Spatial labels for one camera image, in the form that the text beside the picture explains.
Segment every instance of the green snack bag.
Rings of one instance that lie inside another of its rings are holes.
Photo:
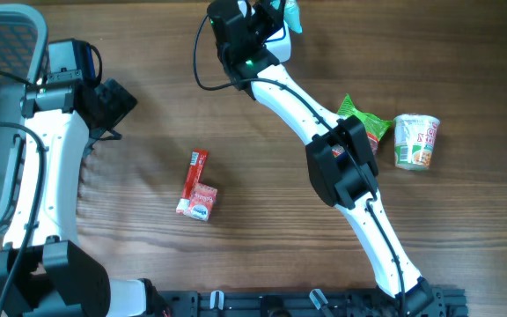
[[[365,130],[367,131],[367,137],[369,137],[369,143],[371,144],[373,154],[377,153],[378,141],[380,141],[388,128],[393,125],[392,121],[382,120],[375,114],[368,114],[357,110],[348,94],[346,94],[345,99],[338,110],[338,114],[346,118],[354,115],[357,119],[361,120],[365,126]]]

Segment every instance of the light blue object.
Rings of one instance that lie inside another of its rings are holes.
[[[281,0],[273,0],[271,5],[279,9]],[[285,0],[285,22],[289,25],[295,33],[302,33],[303,27],[300,25],[300,8],[298,7],[297,0]]]

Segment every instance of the wooden surface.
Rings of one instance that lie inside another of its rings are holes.
[[[507,1],[303,3],[290,74],[336,111],[441,120],[432,168],[393,166],[381,142],[378,182],[402,245],[432,284],[467,290],[471,316],[507,316]],[[104,77],[140,101],[85,161],[81,244],[110,276],[160,290],[374,287],[342,215],[310,186],[303,145],[265,107],[195,84],[191,47],[206,4],[41,6],[51,39],[94,43]],[[207,28],[199,72],[227,79]],[[219,189],[208,223],[174,209],[194,147]]]

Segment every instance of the red and white box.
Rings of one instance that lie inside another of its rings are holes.
[[[187,172],[187,178],[185,179],[185,185],[183,187],[183,191],[181,192],[180,202],[177,204],[177,209],[175,210],[178,214],[187,213],[191,192],[201,179],[202,169],[204,168],[205,163],[207,163],[208,155],[208,151],[198,149],[193,150],[193,154],[191,155],[191,166],[189,167],[189,172]]]
[[[217,189],[198,183],[191,192],[189,208],[185,215],[202,221],[208,221],[212,206],[214,206],[216,201]]]

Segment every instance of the white container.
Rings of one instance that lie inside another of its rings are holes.
[[[394,164],[414,171],[430,168],[439,119],[423,114],[401,114],[394,120]]]

